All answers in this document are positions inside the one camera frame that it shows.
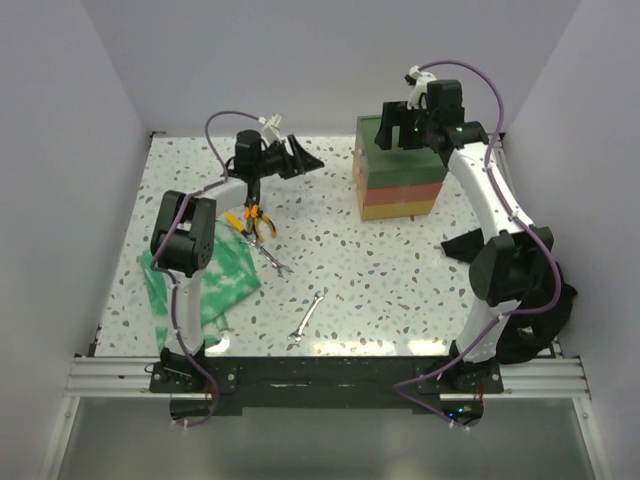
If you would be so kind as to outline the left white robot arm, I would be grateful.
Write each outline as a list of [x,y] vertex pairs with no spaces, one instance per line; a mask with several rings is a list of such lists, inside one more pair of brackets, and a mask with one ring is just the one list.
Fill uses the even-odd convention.
[[170,327],[163,350],[185,357],[172,370],[173,382],[185,392],[200,390],[207,368],[193,358],[204,350],[200,320],[203,274],[214,254],[218,218],[246,207],[251,219],[262,220],[261,181],[277,176],[293,179],[325,167],[293,135],[266,138],[256,130],[242,130],[234,154],[221,163],[221,178],[199,190],[168,190],[161,199],[151,237],[150,267],[169,276]]

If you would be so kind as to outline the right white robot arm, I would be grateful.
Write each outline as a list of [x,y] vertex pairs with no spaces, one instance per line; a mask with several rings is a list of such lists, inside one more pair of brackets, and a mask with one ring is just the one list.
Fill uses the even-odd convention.
[[542,306],[522,306],[546,274],[561,282],[551,254],[554,237],[520,208],[499,171],[494,156],[499,135],[466,121],[461,83],[420,70],[405,80],[412,92],[405,101],[384,103],[376,145],[383,150],[427,148],[437,154],[479,222],[478,229],[443,245],[450,257],[469,265],[474,294],[469,317],[450,348],[450,360],[412,381],[446,379],[452,390],[466,393],[493,365],[499,339],[513,317],[545,313],[557,304],[560,294],[554,292]]

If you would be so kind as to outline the yellow drawer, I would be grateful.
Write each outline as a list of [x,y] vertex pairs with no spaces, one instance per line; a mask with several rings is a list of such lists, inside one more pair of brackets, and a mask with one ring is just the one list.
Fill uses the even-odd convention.
[[442,183],[369,188],[364,174],[354,175],[360,217],[363,221],[428,215]]

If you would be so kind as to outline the silver wrench front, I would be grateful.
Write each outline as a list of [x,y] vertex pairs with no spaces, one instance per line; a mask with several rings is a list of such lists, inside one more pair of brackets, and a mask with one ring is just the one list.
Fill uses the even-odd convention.
[[309,304],[309,307],[305,312],[304,317],[302,318],[302,320],[300,321],[296,329],[288,335],[288,339],[290,341],[294,343],[299,343],[302,340],[302,334],[304,332],[305,327],[308,325],[309,320],[313,315],[314,311],[316,310],[317,306],[319,305],[320,302],[324,300],[324,298],[325,296],[320,291],[317,291],[314,293],[314,297],[311,303]]

